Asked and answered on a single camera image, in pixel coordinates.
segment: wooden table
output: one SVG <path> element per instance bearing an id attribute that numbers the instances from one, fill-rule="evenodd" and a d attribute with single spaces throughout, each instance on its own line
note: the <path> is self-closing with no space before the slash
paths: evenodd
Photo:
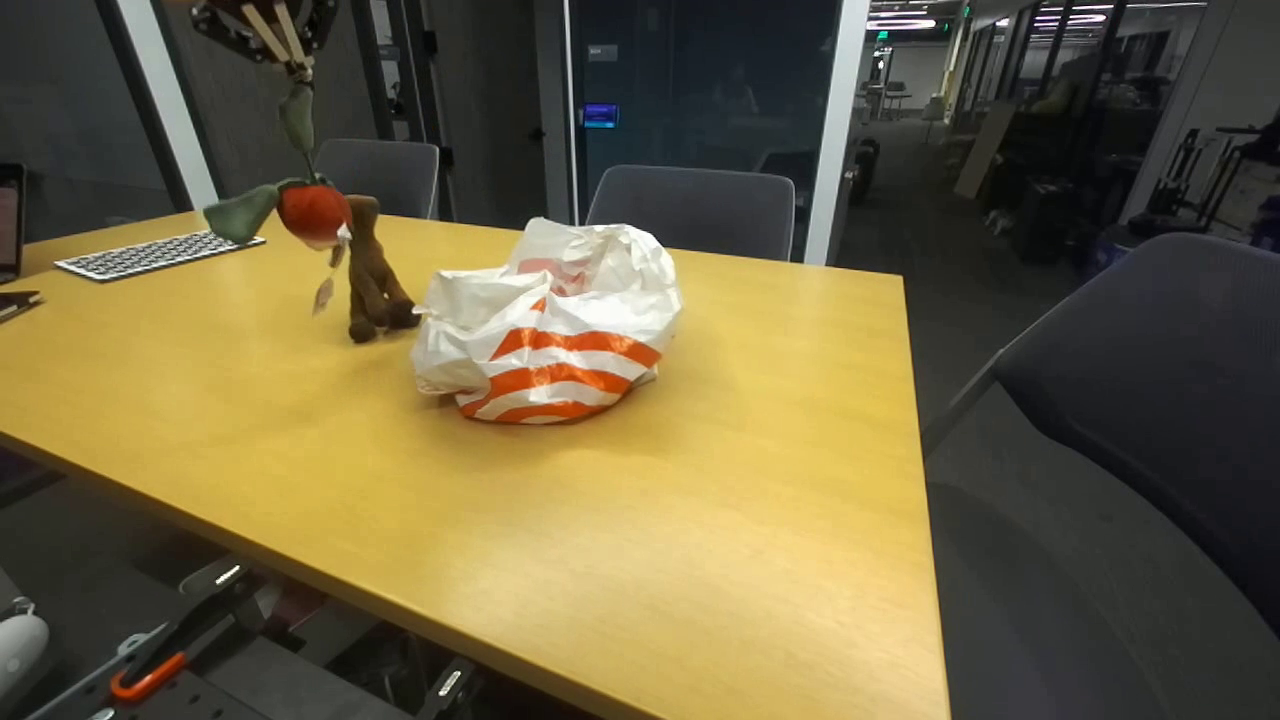
<path id="1" fill-rule="evenodd" d="M 417 398 L 417 333 L 353 349 L 325 258 L 269 243 L 124 286 L 28 248 L 0 434 L 600 717 L 948 717 L 897 278 L 677 254 L 659 379 L 570 429 Z M 400 280 L 515 232 L 384 220 Z"/>

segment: black chair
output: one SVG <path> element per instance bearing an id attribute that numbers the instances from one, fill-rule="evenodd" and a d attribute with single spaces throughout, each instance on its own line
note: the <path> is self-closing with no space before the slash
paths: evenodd
<path id="1" fill-rule="evenodd" d="M 438 216 L 440 150 L 420 142 L 325 142 L 316 169 L 394 216 Z"/>
<path id="2" fill-rule="evenodd" d="M 1001 383 L 1186 529 L 1280 637 L 1280 258 L 1162 235 L 979 370 L 929 450 Z"/>
<path id="3" fill-rule="evenodd" d="M 638 223 L 671 248 L 791 261 L 797 186 L 768 171 L 617 166 L 588 223 Z"/>

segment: striped paper bag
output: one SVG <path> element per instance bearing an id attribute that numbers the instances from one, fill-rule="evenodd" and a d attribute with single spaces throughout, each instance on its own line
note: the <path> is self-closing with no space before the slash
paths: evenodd
<path id="1" fill-rule="evenodd" d="M 671 258 L 640 228 L 529 220 L 487 271 L 438 271 L 411 349 L 423 398 L 487 423 L 565 423 L 622 406 L 671 346 Z"/>

